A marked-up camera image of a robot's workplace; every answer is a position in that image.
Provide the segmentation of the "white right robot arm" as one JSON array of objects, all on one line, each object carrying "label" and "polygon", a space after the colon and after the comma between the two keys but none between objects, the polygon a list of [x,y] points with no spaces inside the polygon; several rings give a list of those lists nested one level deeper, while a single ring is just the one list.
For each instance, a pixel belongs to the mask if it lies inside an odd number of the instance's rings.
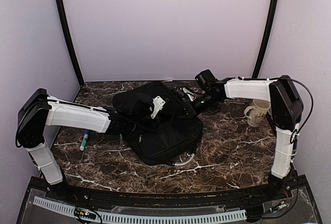
[{"label": "white right robot arm", "polygon": [[277,199],[284,191],[285,178],[294,171],[297,137],[306,124],[302,120],[304,103],[295,87],[298,81],[286,75],[271,79],[238,77],[217,80],[210,71],[201,72],[195,79],[204,93],[194,93],[184,87],[179,91],[187,104],[187,110],[195,115],[227,98],[270,103],[271,119],[276,130],[276,147],[264,196],[269,200]]}]

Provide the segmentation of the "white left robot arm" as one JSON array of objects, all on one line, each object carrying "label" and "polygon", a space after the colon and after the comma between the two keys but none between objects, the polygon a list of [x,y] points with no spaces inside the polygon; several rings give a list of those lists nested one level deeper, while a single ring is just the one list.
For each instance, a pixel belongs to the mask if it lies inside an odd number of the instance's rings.
[{"label": "white left robot arm", "polygon": [[65,126],[86,129],[107,135],[126,135],[136,128],[153,131],[143,125],[152,121],[163,109],[166,101],[160,96],[154,98],[138,94],[129,106],[127,114],[116,109],[105,109],[73,103],[50,96],[44,88],[37,89],[18,113],[18,127],[15,135],[17,148],[25,148],[41,171],[48,187],[62,201],[73,197],[61,167],[44,138],[45,126]]}]

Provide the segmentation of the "green white marker pen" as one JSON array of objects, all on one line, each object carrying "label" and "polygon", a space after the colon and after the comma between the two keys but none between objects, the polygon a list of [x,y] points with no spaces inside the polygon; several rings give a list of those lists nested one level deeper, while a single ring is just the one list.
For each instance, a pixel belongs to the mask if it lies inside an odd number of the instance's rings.
[{"label": "green white marker pen", "polygon": [[84,151],[84,149],[86,147],[86,144],[87,144],[87,141],[88,141],[89,134],[90,134],[90,130],[85,130],[84,131],[83,140],[82,140],[81,145],[80,145],[80,151]]}]

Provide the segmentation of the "black student bag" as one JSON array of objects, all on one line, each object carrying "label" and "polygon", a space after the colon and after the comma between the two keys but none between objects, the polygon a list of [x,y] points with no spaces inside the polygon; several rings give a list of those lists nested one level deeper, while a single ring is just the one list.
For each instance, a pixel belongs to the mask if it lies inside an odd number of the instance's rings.
[{"label": "black student bag", "polygon": [[124,141],[149,166],[164,164],[183,167],[190,163],[194,159],[197,146],[202,139],[202,121],[197,116],[181,116],[180,94],[162,82],[147,83],[118,93],[113,98],[137,97],[138,94],[152,98],[160,96],[166,101],[163,109],[157,115],[161,129],[147,131],[136,128],[133,132],[122,136]]}]

